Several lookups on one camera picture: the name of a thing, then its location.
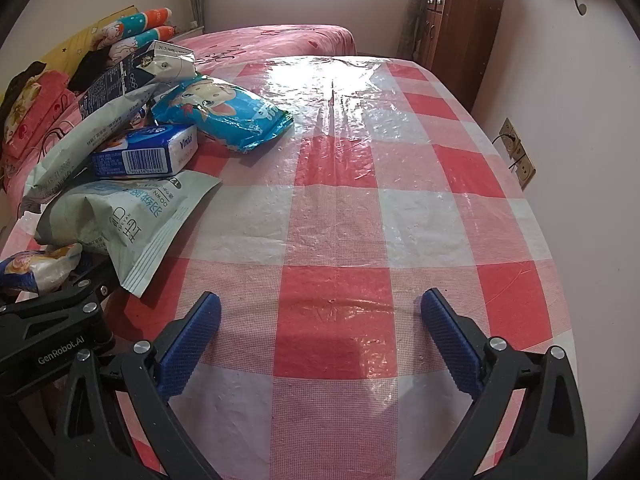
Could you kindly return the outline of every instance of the food package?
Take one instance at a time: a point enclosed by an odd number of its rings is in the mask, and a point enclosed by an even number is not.
[[[151,83],[172,83],[196,76],[193,50],[152,41],[129,54],[96,79],[80,101],[86,118],[115,98]]]
[[[27,177],[20,216],[24,211],[40,213],[40,205],[53,198],[70,177],[86,166],[91,152],[121,129],[157,86],[149,84],[115,98],[60,139]]]
[[[126,130],[92,153],[98,178],[172,176],[185,167],[198,149],[196,127],[160,124]]]
[[[195,171],[122,181],[91,181],[88,174],[47,206],[35,239],[80,242],[89,252],[108,254],[120,284],[140,297],[180,226],[220,179]]]
[[[198,76],[162,96],[152,108],[161,123],[196,124],[230,150],[246,153],[274,139],[293,116],[222,79]]]
[[[81,254],[81,244],[14,254],[0,262],[0,288],[47,294],[62,285]]]

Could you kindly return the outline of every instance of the plastic sheet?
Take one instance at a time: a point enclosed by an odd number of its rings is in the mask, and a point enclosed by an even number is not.
[[[290,110],[295,125],[246,155],[200,138],[188,168],[223,185],[142,298],[115,295],[107,316],[119,337],[153,339],[204,290],[220,296],[220,331],[170,404],[224,478],[420,478],[470,404],[420,323],[433,286],[485,333],[517,349],[559,344],[575,365],[536,219],[431,73],[400,60],[288,57],[213,75]]]

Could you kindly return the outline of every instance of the green and white package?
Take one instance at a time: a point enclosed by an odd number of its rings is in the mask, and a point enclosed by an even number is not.
[[[196,171],[166,179],[91,182],[81,174],[44,210],[35,239],[80,242],[88,252],[108,254],[120,284],[140,297],[184,221],[219,183]]]
[[[89,155],[132,118],[158,87],[152,83],[108,102],[89,115],[53,146],[31,170],[24,185],[20,216],[40,212],[66,182],[88,165]]]

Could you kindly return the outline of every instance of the cabinet drawer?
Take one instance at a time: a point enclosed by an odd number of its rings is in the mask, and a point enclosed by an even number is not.
[[[436,0],[427,0],[427,9],[436,10]]]
[[[437,12],[442,12],[442,9],[444,9],[444,0],[436,0],[435,9]]]

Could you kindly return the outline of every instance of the blue gripper pad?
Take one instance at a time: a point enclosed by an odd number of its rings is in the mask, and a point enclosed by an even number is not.
[[[422,295],[420,310],[422,322],[436,343],[456,386],[476,400],[484,388],[480,381],[482,363],[452,316],[451,307],[444,305],[433,290],[427,290]]]
[[[209,293],[198,303],[187,314],[189,319],[156,366],[158,393],[165,402],[182,393],[204,349],[220,327],[220,298]]]

